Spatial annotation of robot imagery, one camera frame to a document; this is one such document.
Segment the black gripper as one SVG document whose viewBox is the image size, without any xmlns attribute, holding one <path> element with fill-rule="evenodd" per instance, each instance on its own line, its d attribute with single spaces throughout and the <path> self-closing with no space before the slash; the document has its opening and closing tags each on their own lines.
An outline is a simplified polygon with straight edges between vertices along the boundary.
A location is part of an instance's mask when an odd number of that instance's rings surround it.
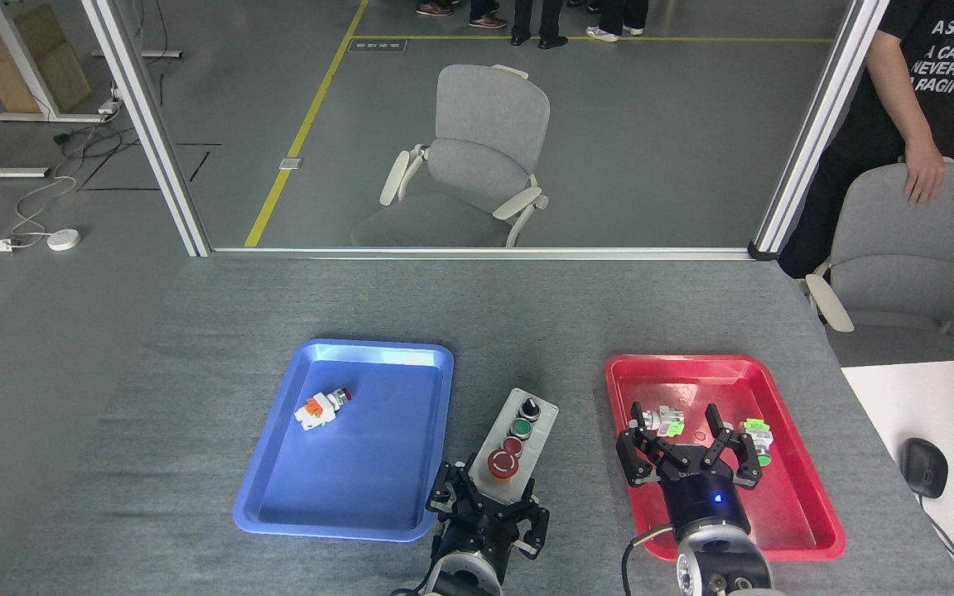
<svg viewBox="0 0 954 596">
<path fill-rule="evenodd" d="M 675 531 L 686 531 L 696 524 L 726 523 L 742 531 L 752 525 L 740 501 L 737 487 L 754 489 L 764 477 L 759 464 L 756 445 L 748 431 L 734 430 L 720 418 L 716 404 L 706 407 L 704 416 L 713 442 L 701 456 L 701 471 L 687 473 L 681 478 L 663 475 L 660 489 L 665 497 L 667 519 Z M 663 460 L 685 470 L 689 461 L 680 445 L 671 445 L 667 438 L 678 436 L 684 430 L 682 411 L 667 405 L 656 410 L 644 410 L 639 402 L 631 406 L 628 422 L 618 435 L 616 449 L 626 479 L 633 487 L 658 482 L 658 465 Z M 719 463 L 720 453 L 732 450 L 737 460 L 734 476 L 730 472 L 712 472 Z"/>
<path fill-rule="evenodd" d="M 550 512 L 532 490 L 515 504 L 475 512 L 472 463 L 442 463 L 426 501 L 436 514 L 435 535 L 444 535 L 446 572 L 504 572 L 516 546 L 535 560 L 546 543 Z"/>
</svg>

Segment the person's right hand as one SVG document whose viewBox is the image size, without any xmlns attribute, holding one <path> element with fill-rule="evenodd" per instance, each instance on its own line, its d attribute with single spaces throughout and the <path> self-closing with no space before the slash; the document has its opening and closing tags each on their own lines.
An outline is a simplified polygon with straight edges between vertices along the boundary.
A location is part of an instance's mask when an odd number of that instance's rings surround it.
<svg viewBox="0 0 954 596">
<path fill-rule="evenodd" d="M 916 136 L 905 140 L 904 163 L 908 170 L 904 192 L 910 204 L 923 206 L 938 199 L 944 181 L 942 153 L 930 136 Z"/>
</svg>

